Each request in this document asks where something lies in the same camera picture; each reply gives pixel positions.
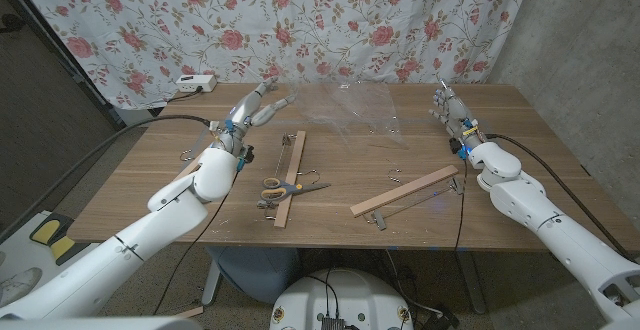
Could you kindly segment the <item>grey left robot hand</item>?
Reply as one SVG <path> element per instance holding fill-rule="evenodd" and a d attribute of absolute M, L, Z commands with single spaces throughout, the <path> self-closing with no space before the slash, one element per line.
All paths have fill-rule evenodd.
<path fill-rule="evenodd" d="M 250 127 L 267 124 L 279 110 L 295 101 L 296 96 L 289 95 L 263 108 L 260 107 L 264 96 L 277 89 L 274 85 L 276 81 L 277 77 L 264 80 L 231 109 L 225 119 L 225 127 L 229 133 L 238 133 L 243 137 Z"/>

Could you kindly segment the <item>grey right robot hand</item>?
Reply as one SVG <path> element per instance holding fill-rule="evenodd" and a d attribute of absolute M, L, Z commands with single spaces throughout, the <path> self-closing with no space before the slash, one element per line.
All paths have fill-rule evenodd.
<path fill-rule="evenodd" d="M 429 113 L 445 125 L 446 131 L 454 138 L 462 139 L 464 133 L 473 127 L 474 117 L 455 91 L 440 79 L 441 87 L 433 96 L 433 103 L 438 110 Z"/>

